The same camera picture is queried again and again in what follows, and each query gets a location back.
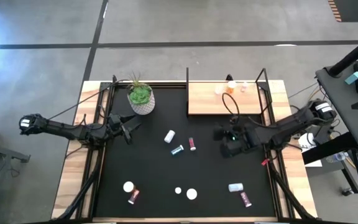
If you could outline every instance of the wooden platform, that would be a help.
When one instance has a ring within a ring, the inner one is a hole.
[[[222,103],[222,95],[215,94],[217,86],[226,90],[227,82],[189,82],[189,114],[230,114]],[[249,82],[241,92],[239,82],[231,96],[239,106],[240,114],[260,114],[258,88],[256,83]],[[225,96],[227,107],[237,113],[236,106],[230,97]]]
[[[96,93],[99,90],[99,85],[101,81],[87,81],[84,82],[82,94],[80,100]],[[273,99],[273,112],[276,120],[280,120],[288,115],[291,115],[291,109],[288,102],[287,93],[285,91],[285,85],[282,80],[271,80],[269,81],[270,91],[272,92]],[[77,110],[77,114],[75,117],[75,123],[79,123],[83,119],[83,114],[87,114],[87,123],[93,122],[93,116],[96,109],[96,101],[98,97],[92,97],[90,100],[82,103]],[[259,99],[255,102],[255,107],[259,107]],[[76,141],[70,141],[67,153],[77,149],[80,145]],[[69,158],[65,160],[63,165],[62,176],[60,179],[60,184],[58,186],[58,192],[56,196],[55,205],[52,212],[52,218],[56,218],[61,215],[67,206],[72,202],[75,198],[75,195],[78,193],[81,187],[81,180],[85,168],[85,159],[86,159],[87,149],[81,149],[80,151],[72,154]],[[305,165],[303,163],[303,158],[299,149],[287,147],[283,150],[283,158],[285,163],[285,168],[287,172],[287,178],[289,182],[289,186],[291,191],[294,193],[295,197],[300,201],[302,206],[306,208],[306,210],[312,214],[313,216],[317,216],[316,209],[314,207],[313,196],[311,194],[310,185],[308,181],[308,176],[306,173]],[[87,197],[85,198],[85,206],[83,209],[83,217],[86,217],[88,207],[89,207],[89,193],[88,191]],[[283,212],[288,214],[286,211],[285,197],[282,192],[279,192],[281,204],[283,208]],[[194,218],[189,220],[193,222],[251,222],[251,221],[261,221],[261,222],[273,222],[275,221],[275,217],[231,217],[230,219],[221,220],[220,218]],[[184,221],[184,218],[175,219],[162,219],[160,222],[177,222],[178,220]],[[120,219],[120,218],[95,218],[95,222],[147,222],[147,219]]]

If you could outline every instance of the concrete floor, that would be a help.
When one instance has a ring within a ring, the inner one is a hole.
[[[91,43],[102,0],[0,0],[0,44]],[[255,40],[358,40],[358,23],[338,23],[327,0],[111,0],[100,43]],[[265,67],[285,81],[288,95],[315,82],[354,45],[299,47],[194,47],[98,49],[90,80],[254,79]],[[66,140],[47,134],[20,136],[17,122],[29,113],[51,116],[75,104],[89,49],[0,50],[0,145],[32,154],[13,163],[0,195],[0,223],[48,220],[63,164]],[[312,88],[290,98],[302,106]],[[74,110],[57,118],[71,123]],[[346,127],[341,124],[342,133]],[[358,223],[358,195],[342,197],[340,172],[310,178],[318,214]]]

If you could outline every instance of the blue sticky note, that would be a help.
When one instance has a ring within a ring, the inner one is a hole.
[[[358,80],[358,72],[353,73],[350,75],[347,79],[345,79],[345,82],[350,85],[354,83],[354,81]]]

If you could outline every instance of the potted plant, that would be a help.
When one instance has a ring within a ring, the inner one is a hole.
[[[132,83],[128,85],[128,101],[135,113],[140,115],[149,114],[155,106],[153,89],[146,83],[139,81],[138,76],[133,73]]]

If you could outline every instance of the white plant pot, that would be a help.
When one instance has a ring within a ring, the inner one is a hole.
[[[133,104],[133,102],[131,101],[131,99],[129,98],[129,95],[127,95],[128,97],[128,101],[129,104],[131,105],[132,109],[135,111],[135,113],[139,114],[139,115],[146,115],[149,114],[153,111],[154,106],[155,106],[155,101],[154,101],[154,94],[153,94],[153,90],[150,94],[150,100],[148,103],[145,103],[143,105],[135,105]]]

